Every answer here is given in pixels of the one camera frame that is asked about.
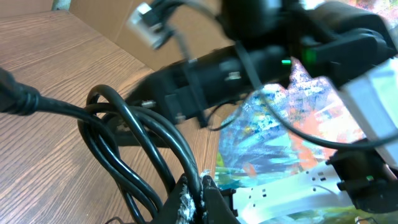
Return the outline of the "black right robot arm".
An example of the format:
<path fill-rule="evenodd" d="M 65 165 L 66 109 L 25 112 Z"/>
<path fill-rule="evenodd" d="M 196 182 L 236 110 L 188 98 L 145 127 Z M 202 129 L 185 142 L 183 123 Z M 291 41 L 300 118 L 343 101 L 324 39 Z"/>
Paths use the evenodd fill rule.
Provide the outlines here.
<path fill-rule="evenodd" d="M 331 142 L 284 123 L 294 135 L 335 153 L 306 174 L 239 189 L 232 216 L 250 222 L 339 205 L 369 213 L 396 211 L 397 182 L 386 167 L 397 162 L 397 134 L 379 137 L 392 118 L 365 83 L 371 75 L 390 72 L 397 54 L 383 19 L 335 1 L 309 10 L 297 1 L 223 1 L 220 14 L 210 17 L 233 46 L 191 61 L 180 40 L 183 60 L 149 75 L 132 95 L 116 100 L 117 115 L 106 117 L 111 125 L 122 121 L 132 129 L 124 138 L 149 150 L 166 186 L 173 187 L 174 180 L 146 128 L 180 159 L 191 194 L 199 200 L 195 160 L 175 128 L 178 115 L 196 118 L 204 127 L 207 108 L 234 103 L 240 94 L 269 82 L 288 84 L 285 61 L 294 57 L 311 77 L 328 77 L 346 95 L 346 107 L 366 138 L 350 144 Z"/>

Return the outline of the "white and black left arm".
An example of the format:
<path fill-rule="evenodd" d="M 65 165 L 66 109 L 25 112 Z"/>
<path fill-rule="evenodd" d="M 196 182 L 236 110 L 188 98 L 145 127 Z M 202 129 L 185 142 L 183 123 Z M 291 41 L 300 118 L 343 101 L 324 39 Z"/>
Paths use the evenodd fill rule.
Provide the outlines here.
<path fill-rule="evenodd" d="M 204 212 L 190 200 L 182 176 L 153 223 L 262 223 L 307 210 L 349 207 L 347 192 L 338 188 L 333 166 L 316 167 L 269 184 L 220 190 L 210 176 L 203 178 Z"/>

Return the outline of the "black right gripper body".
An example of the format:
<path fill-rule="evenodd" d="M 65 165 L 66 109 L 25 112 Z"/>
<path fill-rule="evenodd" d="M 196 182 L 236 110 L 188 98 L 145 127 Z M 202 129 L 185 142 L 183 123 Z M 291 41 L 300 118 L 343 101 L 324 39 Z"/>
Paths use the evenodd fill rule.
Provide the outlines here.
<path fill-rule="evenodd" d="M 197 103 L 184 72 L 178 68 L 165 68 L 144 77 L 125 102 L 155 111 L 172 124 L 196 118 L 199 127 L 208 126 L 204 107 Z"/>

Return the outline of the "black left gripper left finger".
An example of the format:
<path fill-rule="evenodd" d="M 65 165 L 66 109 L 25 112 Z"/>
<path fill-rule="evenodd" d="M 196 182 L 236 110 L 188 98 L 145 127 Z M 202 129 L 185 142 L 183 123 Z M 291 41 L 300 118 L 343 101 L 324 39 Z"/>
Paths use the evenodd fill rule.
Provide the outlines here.
<path fill-rule="evenodd" d="M 188 189 L 187 178 L 181 175 L 159 214 L 150 224 L 193 223 L 196 206 Z"/>

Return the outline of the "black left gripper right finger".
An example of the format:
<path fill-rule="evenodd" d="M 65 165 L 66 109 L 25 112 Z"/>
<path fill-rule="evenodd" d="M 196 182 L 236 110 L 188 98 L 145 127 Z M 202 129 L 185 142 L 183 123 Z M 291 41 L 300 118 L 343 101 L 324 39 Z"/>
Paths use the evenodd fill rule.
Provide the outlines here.
<path fill-rule="evenodd" d="M 239 224 L 238 211 L 233 205 L 236 189 L 220 190 L 211 176 L 205 175 L 202 180 L 205 224 Z"/>

